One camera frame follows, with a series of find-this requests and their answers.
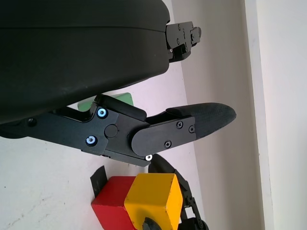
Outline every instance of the black plastic part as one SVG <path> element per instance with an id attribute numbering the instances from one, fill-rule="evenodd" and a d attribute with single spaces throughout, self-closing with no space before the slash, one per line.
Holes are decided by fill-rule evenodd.
<path id="1" fill-rule="evenodd" d="M 96 198 L 107 183 L 106 170 L 104 166 L 97 169 L 96 172 L 91 176 L 91 182 Z"/>
<path id="2" fill-rule="evenodd" d="M 96 96 L 95 101 L 98 104 L 103 104 L 105 108 L 112 109 L 113 111 L 118 112 L 120 114 L 133 117 L 140 121 L 146 120 L 147 114 L 144 110 L 124 103 L 120 100 L 117 100 L 116 98 L 101 94 Z"/>
<path id="3" fill-rule="evenodd" d="M 94 103 L 92 108 L 95 108 L 96 112 L 101 107 Z M 68 118 L 56 113 L 46 113 L 29 118 L 35 119 L 35 126 L 29 125 L 29 119 L 26 118 L 20 121 L 18 125 L 14 122 L 3 124 L 0 126 L 0 130 L 14 135 L 37 138 L 77 148 L 84 152 L 101 155 L 101 152 L 106 149 L 108 144 L 108 139 L 105 137 L 103 130 L 108 125 L 116 123 L 118 113 L 109 111 L 109 116 L 101 120 L 95 116 L 95 112 L 88 119 L 90 122 L 78 121 L 76 117 Z M 97 138 L 97 143 L 94 146 L 86 144 L 86 139 L 89 136 L 95 136 Z"/>
<path id="4" fill-rule="evenodd" d="M 0 28 L 130 27 L 165 32 L 161 0 L 9 0 L 0 3 Z"/>
<path id="5" fill-rule="evenodd" d="M 170 24 L 166 27 L 169 62 L 182 61 L 191 54 L 191 48 L 201 41 L 201 29 L 192 22 Z"/>
<path id="6" fill-rule="evenodd" d="M 170 108 L 168 113 L 179 117 L 195 117 L 196 138 L 203 138 L 223 128 L 236 118 L 233 108 L 220 103 L 193 104 L 182 107 Z"/>
<path id="7" fill-rule="evenodd" d="M 162 230 L 162 229 L 154 220 L 146 217 L 143 223 L 143 230 Z"/>
<path id="8" fill-rule="evenodd" d="M 184 221 L 182 221 L 178 225 L 178 230 L 209 230 L 208 225 L 205 223 L 205 221 L 202 221 L 203 228 L 199 228 L 197 225 L 197 219 L 196 218 L 189 218 Z"/>
<path id="9" fill-rule="evenodd" d="M 165 33 L 135 28 L 0 29 L 0 123 L 162 74 Z"/>
<path id="10" fill-rule="evenodd" d="M 118 133 L 118 129 L 116 125 L 109 125 L 105 129 L 105 136 L 107 138 L 113 138 L 117 135 L 117 133 Z"/>
<path id="11" fill-rule="evenodd" d="M 133 151 L 139 156 L 147 156 L 195 141 L 196 134 L 189 132 L 195 118 L 186 117 L 180 121 L 183 122 L 180 129 L 177 128 L 178 120 L 173 120 L 139 130 L 132 139 Z"/>

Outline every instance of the black plastic housing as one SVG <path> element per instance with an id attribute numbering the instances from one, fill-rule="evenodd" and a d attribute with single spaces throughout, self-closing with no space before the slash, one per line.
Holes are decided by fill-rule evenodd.
<path id="1" fill-rule="evenodd" d="M 0 124 L 162 74 L 161 0 L 0 3 Z"/>

